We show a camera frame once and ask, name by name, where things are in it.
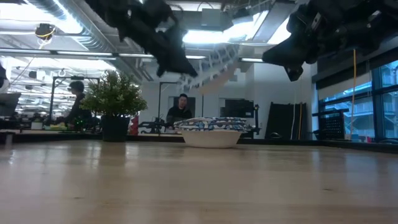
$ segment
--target air duct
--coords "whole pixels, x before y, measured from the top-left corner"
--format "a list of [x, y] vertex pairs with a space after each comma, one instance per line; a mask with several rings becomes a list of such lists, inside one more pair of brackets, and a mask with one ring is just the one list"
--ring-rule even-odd
[[[27, 4], [31, 4], [36, 8], [53, 15], [60, 21], [70, 22], [72, 25], [80, 25], [83, 30], [74, 38], [82, 46], [89, 51], [94, 52], [116, 52], [117, 49], [112, 43], [102, 34], [102, 32], [93, 24], [90, 18], [79, 8], [74, 0], [24, 0]], [[142, 81], [142, 76], [150, 80], [150, 76], [143, 69], [130, 66], [121, 58], [117, 58], [110, 62], [116, 68], [126, 72], [127, 74], [133, 72], [137, 82]]]

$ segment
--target green plant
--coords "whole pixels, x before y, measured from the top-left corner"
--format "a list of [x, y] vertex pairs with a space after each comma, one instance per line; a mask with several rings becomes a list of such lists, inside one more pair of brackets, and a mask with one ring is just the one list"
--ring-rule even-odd
[[147, 109], [140, 89], [125, 74], [108, 71], [99, 84], [90, 83], [81, 107], [105, 116], [135, 116]]

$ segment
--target man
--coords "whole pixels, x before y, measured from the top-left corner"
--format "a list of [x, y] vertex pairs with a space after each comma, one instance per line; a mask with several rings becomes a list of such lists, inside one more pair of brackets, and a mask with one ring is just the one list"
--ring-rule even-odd
[[169, 109], [167, 113], [166, 122], [169, 126], [169, 129], [173, 129], [173, 124], [176, 121], [182, 121], [185, 119], [192, 118], [191, 111], [187, 108], [188, 96], [186, 94], [181, 94], [178, 98], [178, 105], [173, 106]]
[[76, 118], [89, 120], [91, 118], [91, 111], [80, 108], [80, 101], [86, 96], [83, 93], [85, 90], [84, 84], [81, 81], [74, 81], [69, 84], [69, 88], [72, 94], [76, 95], [76, 100], [69, 115], [65, 118], [65, 124], [71, 123]]

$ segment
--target red object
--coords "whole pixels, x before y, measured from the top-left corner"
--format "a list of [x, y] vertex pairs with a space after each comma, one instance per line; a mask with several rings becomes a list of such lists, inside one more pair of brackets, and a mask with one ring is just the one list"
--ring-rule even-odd
[[135, 116], [131, 120], [132, 125], [130, 125], [130, 127], [129, 127], [129, 134], [130, 135], [138, 135], [138, 120], [139, 120], [139, 116]]

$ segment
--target wooden table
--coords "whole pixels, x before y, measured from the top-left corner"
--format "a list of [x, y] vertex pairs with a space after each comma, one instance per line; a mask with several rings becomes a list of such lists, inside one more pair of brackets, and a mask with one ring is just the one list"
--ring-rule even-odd
[[331, 147], [15, 144], [0, 149], [0, 217], [2, 224], [398, 223], [398, 157]]

